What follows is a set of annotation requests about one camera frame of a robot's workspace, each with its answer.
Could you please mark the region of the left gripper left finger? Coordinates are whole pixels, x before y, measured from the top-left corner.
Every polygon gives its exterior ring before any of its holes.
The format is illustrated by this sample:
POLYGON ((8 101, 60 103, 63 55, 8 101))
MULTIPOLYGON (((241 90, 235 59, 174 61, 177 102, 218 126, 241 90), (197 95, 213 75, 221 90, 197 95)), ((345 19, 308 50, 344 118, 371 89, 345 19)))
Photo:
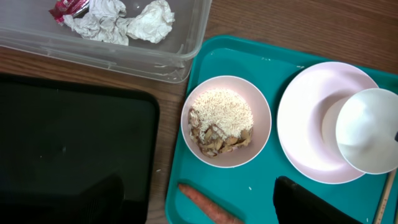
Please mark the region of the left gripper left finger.
POLYGON ((2 191, 1 224, 115 223, 123 200, 123 182, 114 174, 75 195, 2 191))

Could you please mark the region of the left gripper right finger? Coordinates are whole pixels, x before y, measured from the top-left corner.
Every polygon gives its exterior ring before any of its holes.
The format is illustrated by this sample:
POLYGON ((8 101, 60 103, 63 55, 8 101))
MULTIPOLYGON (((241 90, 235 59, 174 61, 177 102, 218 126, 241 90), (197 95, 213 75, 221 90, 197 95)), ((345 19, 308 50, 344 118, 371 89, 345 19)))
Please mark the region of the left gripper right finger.
POLYGON ((360 224, 286 176, 275 180, 273 204, 279 223, 360 224))

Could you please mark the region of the large white plate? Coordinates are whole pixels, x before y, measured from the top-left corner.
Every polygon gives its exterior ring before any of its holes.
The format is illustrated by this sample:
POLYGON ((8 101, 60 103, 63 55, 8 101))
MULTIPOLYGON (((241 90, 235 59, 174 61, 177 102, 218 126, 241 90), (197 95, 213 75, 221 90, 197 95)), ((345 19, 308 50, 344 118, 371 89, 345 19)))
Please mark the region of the large white plate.
POLYGON ((322 62, 300 72, 287 86, 277 113, 277 132, 289 162, 323 184, 345 184, 364 175, 345 161, 335 142, 335 121, 345 101, 377 88, 363 70, 342 62, 322 62))

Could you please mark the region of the small white cup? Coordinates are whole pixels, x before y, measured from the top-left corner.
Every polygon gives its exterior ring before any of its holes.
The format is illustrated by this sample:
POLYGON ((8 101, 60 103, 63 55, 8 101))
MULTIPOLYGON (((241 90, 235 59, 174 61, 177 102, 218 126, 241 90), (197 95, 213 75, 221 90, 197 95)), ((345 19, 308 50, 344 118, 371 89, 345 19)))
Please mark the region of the small white cup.
POLYGON ((336 143, 355 169, 385 174, 397 168, 397 94, 371 88, 351 96, 336 120, 336 143))

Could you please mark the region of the white tissue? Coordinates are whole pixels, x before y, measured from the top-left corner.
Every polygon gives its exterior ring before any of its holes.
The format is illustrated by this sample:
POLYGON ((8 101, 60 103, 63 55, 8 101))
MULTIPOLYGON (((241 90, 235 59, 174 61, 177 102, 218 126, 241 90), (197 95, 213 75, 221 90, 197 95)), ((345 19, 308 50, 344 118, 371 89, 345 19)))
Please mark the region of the white tissue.
POLYGON ((127 36, 158 44, 172 31, 175 13, 166 0, 148 4, 127 26, 127 36))
POLYGON ((127 24, 130 19, 120 0, 90 1, 89 11, 82 18, 64 15, 64 24, 84 39, 118 45, 129 45, 127 24))

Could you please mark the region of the red foil snack wrapper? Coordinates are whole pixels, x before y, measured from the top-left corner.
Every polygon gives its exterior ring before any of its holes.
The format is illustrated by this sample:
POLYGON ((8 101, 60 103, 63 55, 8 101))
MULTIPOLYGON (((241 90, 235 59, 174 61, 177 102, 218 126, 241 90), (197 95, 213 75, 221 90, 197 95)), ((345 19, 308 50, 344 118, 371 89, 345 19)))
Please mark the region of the red foil snack wrapper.
POLYGON ((56 22, 64 22, 64 15, 76 17, 85 12, 90 5, 90 0, 58 0, 55 6, 49 10, 56 22))

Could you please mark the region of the clear plastic waste bin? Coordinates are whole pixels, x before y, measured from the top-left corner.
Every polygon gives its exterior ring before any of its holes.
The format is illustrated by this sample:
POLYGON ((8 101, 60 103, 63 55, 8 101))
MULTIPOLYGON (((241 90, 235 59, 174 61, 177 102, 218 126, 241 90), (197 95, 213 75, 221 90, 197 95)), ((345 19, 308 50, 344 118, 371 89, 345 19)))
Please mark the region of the clear plastic waste bin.
POLYGON ((188 77, 210 0, 1 0, 1 45, 179 83, 188 77))

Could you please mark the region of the teal serving tray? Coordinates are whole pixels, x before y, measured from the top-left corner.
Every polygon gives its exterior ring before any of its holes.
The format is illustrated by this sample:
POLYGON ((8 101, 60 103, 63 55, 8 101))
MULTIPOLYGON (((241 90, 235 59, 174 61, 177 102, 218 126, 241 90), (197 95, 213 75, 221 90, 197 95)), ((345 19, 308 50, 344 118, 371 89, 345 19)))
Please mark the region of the teal serving tray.
MULTIPOLYGON (((253 83, 276 113, 288 83, 299 71, 321 57, 238 37, 219 35, 208 39, 193 61, 188 89, 219 75, 235 75, 253 83)), ((208 223, 208 217, 178 189, 188 183, 212 198, 246 223, 276 223, 272 201, 274 183, 286 176, 319 196, 345 214, 362 223, 374 219, 386 175, 366 174, 347 184, 321 184, 301 174, 288 161, 280 146, 277 131, 261 153, 236 168, 217 168, 205 164, 178 136, 165 214, 170 223, 208 223)))

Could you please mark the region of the orange carrot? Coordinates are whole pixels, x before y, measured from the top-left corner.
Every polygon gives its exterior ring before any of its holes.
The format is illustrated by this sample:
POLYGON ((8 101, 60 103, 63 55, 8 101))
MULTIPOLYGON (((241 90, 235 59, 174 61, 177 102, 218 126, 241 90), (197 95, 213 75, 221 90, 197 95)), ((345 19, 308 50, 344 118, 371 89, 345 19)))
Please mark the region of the orange carrot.
POLYGON ((203 195, 188 184, 178 184, 178 188, 188 197, 210 220, 216 224, 244 224, 238 217, 232 215, 217 203, 203 195))

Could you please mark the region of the black plastic tray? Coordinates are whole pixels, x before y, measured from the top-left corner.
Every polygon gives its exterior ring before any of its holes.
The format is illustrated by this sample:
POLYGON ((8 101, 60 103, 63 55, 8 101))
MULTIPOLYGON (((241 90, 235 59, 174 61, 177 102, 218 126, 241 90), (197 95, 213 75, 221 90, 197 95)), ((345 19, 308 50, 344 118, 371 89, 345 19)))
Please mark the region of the black plastic tray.
POLYGON ((144 91, 1 75, 1 192, 75 195, 110 175, 115 223, 145 223, 159 126, 144 91))

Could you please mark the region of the left wooden chopstick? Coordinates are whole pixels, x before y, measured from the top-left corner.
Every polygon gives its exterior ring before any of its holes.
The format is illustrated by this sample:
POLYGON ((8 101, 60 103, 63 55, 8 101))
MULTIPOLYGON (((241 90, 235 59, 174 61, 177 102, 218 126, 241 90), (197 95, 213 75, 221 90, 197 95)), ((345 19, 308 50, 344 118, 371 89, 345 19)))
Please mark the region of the left wooden chopstick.
POLYGON ((394 169, 387 175, 387 179, 384 184, 384 188, 383 188, 381 198, 380 198, 377 210, 376 210, 373 224, 381 224, 381 222, 382 222, 382 218, 384 216, 384 212, 385 212, 386 205, 387 205, 390 193, 391 193, 391 189, 392 189, 392 185, 394 183, 396 173, 397 173, 397 170, 394 169))

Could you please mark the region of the white bowl with rice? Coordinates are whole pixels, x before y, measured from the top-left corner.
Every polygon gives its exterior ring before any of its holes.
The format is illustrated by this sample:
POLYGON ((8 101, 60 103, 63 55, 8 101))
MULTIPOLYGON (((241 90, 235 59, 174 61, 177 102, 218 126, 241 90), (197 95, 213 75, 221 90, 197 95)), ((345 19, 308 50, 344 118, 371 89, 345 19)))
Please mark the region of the white bowl with rice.
POLYGON ((233 168, 257 157, 271 135, 271 109, 251 82, 219 76, 188 95, 181 114, 183 139, 191 153, 213 167, 233 168))

